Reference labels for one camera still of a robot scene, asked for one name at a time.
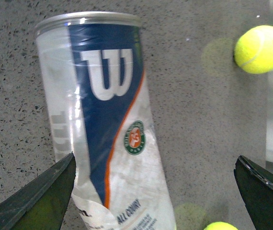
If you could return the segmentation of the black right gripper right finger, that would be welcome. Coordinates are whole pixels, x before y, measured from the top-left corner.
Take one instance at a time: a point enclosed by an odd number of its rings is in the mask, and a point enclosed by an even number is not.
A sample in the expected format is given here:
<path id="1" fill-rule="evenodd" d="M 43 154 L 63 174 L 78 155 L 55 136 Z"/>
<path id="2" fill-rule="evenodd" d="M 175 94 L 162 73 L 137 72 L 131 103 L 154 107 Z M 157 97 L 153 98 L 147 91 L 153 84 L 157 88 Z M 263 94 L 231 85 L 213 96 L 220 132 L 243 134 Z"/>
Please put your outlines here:
<path id="1" fill-rule="evenodd" d="M 273 174 L 240 155 L 234 176 L 255 229 L 273 230 Z"/>

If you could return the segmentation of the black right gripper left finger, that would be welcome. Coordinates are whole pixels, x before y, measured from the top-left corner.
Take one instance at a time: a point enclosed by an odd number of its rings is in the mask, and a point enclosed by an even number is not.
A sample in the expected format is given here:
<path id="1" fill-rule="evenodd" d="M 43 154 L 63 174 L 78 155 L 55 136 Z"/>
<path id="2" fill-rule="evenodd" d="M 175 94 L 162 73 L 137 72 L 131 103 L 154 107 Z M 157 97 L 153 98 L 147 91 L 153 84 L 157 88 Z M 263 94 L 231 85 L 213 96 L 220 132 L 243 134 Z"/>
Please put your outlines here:
<path id="1" fill-rule="evenodd" d="M 70 153 L 0 203 L 0 230 L 59 230 L 75 175 Z"/>

